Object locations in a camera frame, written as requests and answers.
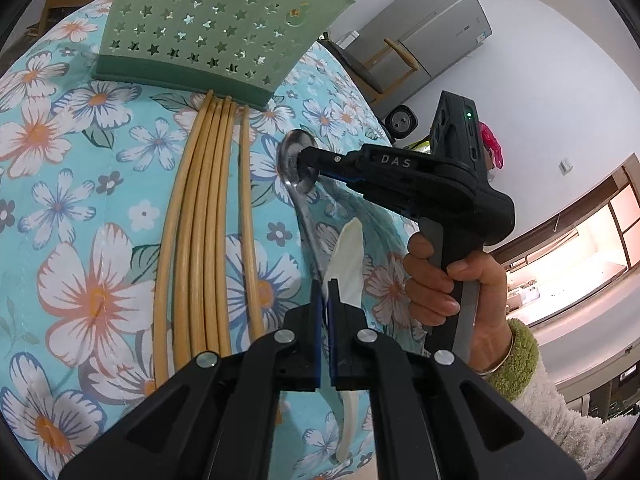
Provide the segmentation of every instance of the silver bolt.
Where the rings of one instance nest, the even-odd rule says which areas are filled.
[[[196,364],[200,368],[213,368],[218,364],[218,356],[213,352],[203,352],[196,357]]]
[[[378,339],[378,334],[370,328],[363,328],[358,330],[357,334],[358,340],[363,343],[373,343],[376,339]]]
[[[445,366],[452,365],[453,361],[456,360],[455,356],[449,352],[449,350],[438,350],[435,353],[434,358],[437,363]]]
[[[295,338],[296,335],[289,329],[284,328],[283,330],[278,330],[274,335],[273,338],[278,342],[278,343],[291,343]]]

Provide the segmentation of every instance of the bracelet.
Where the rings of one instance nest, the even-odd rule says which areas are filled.
[[[505,362],[507,361],[507,359],[510,357],[511,352],[513,351],[513,345],[516,341],[516,336],[513,332],[511,332],[511,345],[509,346],[509,351],[507,352],[507,355],[504,356],[504,358],[497,364],[495,365],[493,368],[486,370],[484,372],[478,372],[478,375],[480,377],[487,377],[488,375],[493,374],[498,368],[500,368],[503,364],[505,364]]]

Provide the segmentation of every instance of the white fuzzy sleeve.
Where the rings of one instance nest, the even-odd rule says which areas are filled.
[[[572,456],[593,480],[618,451],[637,416],[618,416],[607,422],[592,416],[582,416],[570,410],[564,397],[538,358],[529,384],[513,401],[529,420]]]

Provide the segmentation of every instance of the tablecloth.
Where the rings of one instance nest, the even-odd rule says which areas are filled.
[[[162,224],[203,101],[200,94],[91,79],[110,4],[97,0],[57,24],[0,80],[0,410],[52,479],[154,390],[150,342]],[[342,67],[318,44],[268,109],[252,110],[250,122],[258,278],[264,325],[271,331],[288,309],[308,303],[312,279],[296,214],[276,171],[279,140],[304,128],[321,147],[341,153],[388,142]],[[249,344],[238,235],[238,130],[226,218],[234,352]],[[424,333],[410,320],[401,264],[415,225],[324,178],[309,203],[327,253],[342,227],[360,219],[367,319],[406,349],[420,351]],[[170,331],[167,337],[170,342]],[[343,416],[337,394],[326,388],[283,394],[270,478],[329,480],[369,463],[368,394],[360,397],[350,457],[337,464]]]

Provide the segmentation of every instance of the wooden chopstick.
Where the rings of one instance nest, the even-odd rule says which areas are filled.
[[[207,350],[207,338],[204,320],[204,232],[207,222],[207,200],[209,199],[209,183],[211,180],[211,167],[216,150],[218,127],[220,125],[220,112],[222,101],[217,100],[216,105],[211,106],[204,121],[207,132],[206,145],[202,159],[202,170],[196,190],[193,230],[191,232],[191,254],[189,264],[189,334],[191,343],[191,356]]]
[[[231,140],[234,134],[237,110],[238,105],[232,102],[224,134],[222,163],[220,164],[220,182],[218,184],[218,210],[216,212],[216,313],[218,314],[218,340],[220,342],[220,355],[222,355],[222,357],[231,355],[229,310],[226,298],[226,196],[229,182]]]
[[[222,247],[216,245],[216,223],[218,221],[216,212],[218,209],[218,187],[220,186],[220,165],[222,164],[223,146],[225,140],[226,124],[231,111],[231,97],[227,97],[222,107],[222,114],[218,123],[216,135],[216,151],[210,172],[209,199],[207,200],[207,224],[204,236],[204,269],[207,279],[204,282],[204,319],[207,335],[207,349],[222,354],[220,348],[220,330],[218,328],[218,302],[216,297],[216,252],[225,253],[224,244]]]
[[[193,152],[200,137],[202,123],[205,114],[213,98],[213,91],[209,90],[191,128],[191,133],[184,148],[184,153],[175,176],[174,187],[169,199],[162,239],[160,254],[158,256],[158,272],[156,273],[156,290],[154,294],[154,325],[153,325],[153,351],[154,351],[154,377],[156,387],[161,386],[169,378],[168,353],[166,347],[167,333],[167,306],[169,303],[169,278],[171,262],[174,254],[175,231],[178,225],[178,216],[182,207],[182,197],[187,181]]]
[[[174,264],[174,361],[175,369],[179,370],[191,360],[191,346],[189,342],[189,263],[191,253],[191,233],[193,229],[193,213],[198,191],[198,182],[202,172],[209,129],[204,129],[196,144],[193,161],[189,169],[187,184],[184,189],[182,209],[180,210],[180,224],[175,250]]]
[[[255,341],[264,334],[264,321],[258,293],[258,273],[255,264],[254,216],[251,206],[251,139],[249,136],[249,107],[244,108],[240,128],[240,218],[242,233],[242,264],[246,292],[249,335]]]

